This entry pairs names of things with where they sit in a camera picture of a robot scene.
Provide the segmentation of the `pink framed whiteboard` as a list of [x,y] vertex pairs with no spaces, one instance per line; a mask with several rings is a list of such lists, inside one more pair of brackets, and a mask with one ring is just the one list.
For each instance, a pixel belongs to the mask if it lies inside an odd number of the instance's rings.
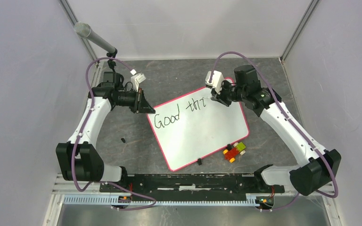
[[210,89],[201,87],[157,105],[147,115],[170,171],[178,171],[249,136],[243,107],[226,107],[203,99]]

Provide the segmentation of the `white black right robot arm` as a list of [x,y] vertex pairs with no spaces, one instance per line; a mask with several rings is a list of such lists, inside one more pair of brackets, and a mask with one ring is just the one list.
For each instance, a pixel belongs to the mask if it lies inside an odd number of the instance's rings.
[[234,69],[235,82],[227,81],[219,71],[209,71],[205,78],[211,90],[211,99],[227,107],[233,102],[243,103],[266,122],[282,139],[293,154],[296,165],[278,167],[267,165],[255,172],[254,188],[266,192],[272,186],[292,186],[299,194],[308,196],[328,183],[335,198],[338,195],[336,174],[341,155],[327,150],[317,142],[289,112],[281,97],[270,87],[262,87],[256,69],[243,65]]

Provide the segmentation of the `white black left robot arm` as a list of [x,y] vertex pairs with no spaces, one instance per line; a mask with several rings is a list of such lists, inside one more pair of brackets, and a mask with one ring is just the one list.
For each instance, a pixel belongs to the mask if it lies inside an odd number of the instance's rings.
[[100,182],[110,181],[118,192],[129,187],[125,168],[109,166],[96,150],[97,139],[106,116],[116,107],[128,107],[132,113],[155,113],[140,84],[146,79],[142,73],[131,71],[131,89],[124,78],[115,72],[105,72],[104,80],[93,87],[87,106],[75,132],[65,143],[56,147],[56,155],[64,180]]

